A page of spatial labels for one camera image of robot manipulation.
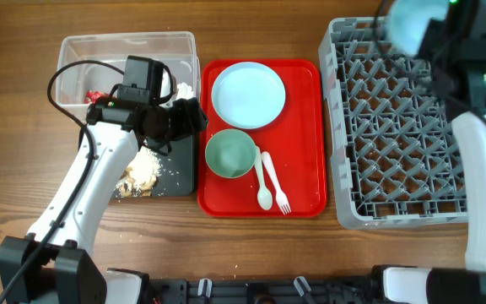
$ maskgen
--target plate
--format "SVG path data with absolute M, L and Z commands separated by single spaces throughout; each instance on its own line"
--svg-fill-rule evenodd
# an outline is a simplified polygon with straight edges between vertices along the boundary
M 243 129 L 261 128 L 284 108 L 286 90 L 281 78 L 257 62 L 227 67 L 213 83 L 213 108 L 222 120 Z

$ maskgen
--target dish rack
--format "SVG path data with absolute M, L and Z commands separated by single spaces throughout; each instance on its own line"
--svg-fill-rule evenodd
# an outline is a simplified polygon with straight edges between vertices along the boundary
M 430 81 L 430 65 L 392 48 L 395 63 L 382 60 L 372 21 L 334 19 L 319 48 L 337 218 L 347 229 L 467 222 L 462 163 L 445 108 L 408 78 Z

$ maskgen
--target fork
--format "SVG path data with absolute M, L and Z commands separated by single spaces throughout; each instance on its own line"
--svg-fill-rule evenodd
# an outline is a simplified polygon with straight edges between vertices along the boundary
M 275 200 L 277 201 L 277 205 L 283 214 L 289 214 L 292 212 L 290 208 L 290 204 L 288 203 L 288 198 L 286 194 L 284 194 L 283 190 L 280 188 L 280 184 L 278 184 L 277 173 L 275 172 L 275 167 L 273 166 L 273 160 L 271 159 L 271 155 L 264 151 L 262 152 L 262 162 L 263 165 L 266 167 L 267 174 L 269 178 L 271 178 L 271 182 L 275 186 Z

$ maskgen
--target wooden surface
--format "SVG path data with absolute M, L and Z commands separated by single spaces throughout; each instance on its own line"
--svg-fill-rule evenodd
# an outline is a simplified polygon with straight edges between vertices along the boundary
M 376 6 L 370 0 L 26 2 L 0 6 L 0 242 L 25 234 L 74 158 L 78 129 L 46 100 L 66 36 L 189 30 L 202 67 L 227 57 L 301 57 L 318 66 L 329 21 L 370 16 Z M 465 225 L 347 231 L 336 220 L 331 183 L 328 191 L 329 204 L 315 220 L 213 219 L 198 208 L 196 195 L 111 202 L 94 260 L 100 269 L 189 280 L 363 274 L 380 263 L 463 266 Z

